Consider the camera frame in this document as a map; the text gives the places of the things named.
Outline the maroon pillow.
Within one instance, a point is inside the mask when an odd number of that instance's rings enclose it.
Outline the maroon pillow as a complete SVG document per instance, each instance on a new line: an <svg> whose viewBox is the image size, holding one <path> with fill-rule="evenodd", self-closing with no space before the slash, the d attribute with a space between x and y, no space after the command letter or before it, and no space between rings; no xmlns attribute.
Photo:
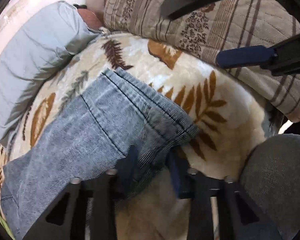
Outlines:
<svg viewBox="0 0 300 240"><path fill-rule="evenodd" d="M78 8L77 11L90 29L97 30L103 26L103 23L92 11L84 8Z"/></svg>

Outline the cream leaf pattern blanket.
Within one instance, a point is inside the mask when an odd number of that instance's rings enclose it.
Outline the cream leaf pattern blanket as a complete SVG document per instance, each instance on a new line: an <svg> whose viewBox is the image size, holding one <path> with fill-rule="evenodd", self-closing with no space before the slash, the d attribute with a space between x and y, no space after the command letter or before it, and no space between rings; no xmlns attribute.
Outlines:
<svg viewBox="0 0 300 240"><path fill-rule="evenodd" d="M265 100L227 74L164 43L128 33L103 33L44 83L21 116L12 154L0 148L0 187L3 164L37 142L72 88L84 90L110 66L103 49L109 40L120 44L130 74L178 104L199 127L198 137L179 148L191 166L210 177L237 176L250 151L266 138L270 122Z"/></svg>

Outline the beige striped quilt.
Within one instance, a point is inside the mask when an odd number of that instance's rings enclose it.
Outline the beige striped quilt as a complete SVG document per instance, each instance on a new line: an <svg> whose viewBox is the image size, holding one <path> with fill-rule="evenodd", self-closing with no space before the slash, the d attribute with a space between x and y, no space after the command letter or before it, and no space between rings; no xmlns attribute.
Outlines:
<svg viewBox="0 0 300 240"><path fill-rule="evenodd" d="M106 0L108 28L166 42L216 64L221 50L271 47L300 34L300 23L275 0L222 0L177 20L160 16L164 0ZM230 74L254 89L290 121L300 121L300 74L274 77L258 66Z"/></svg>

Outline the blue denim pant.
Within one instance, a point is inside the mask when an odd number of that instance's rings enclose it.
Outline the blue denim pant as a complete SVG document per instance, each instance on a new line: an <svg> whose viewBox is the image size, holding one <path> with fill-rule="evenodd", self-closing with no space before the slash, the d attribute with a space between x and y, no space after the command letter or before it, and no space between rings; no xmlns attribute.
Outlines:
<svg viewBox="0 0 300 240"><path fill-rule="evenodd" d="M68 103L38 142L3 168L0 205L16 239L22 239L71 178L98 177L138 149L130 194L157 175L171 148L198 133L175 103L128 72L105 70Z"/></svg>

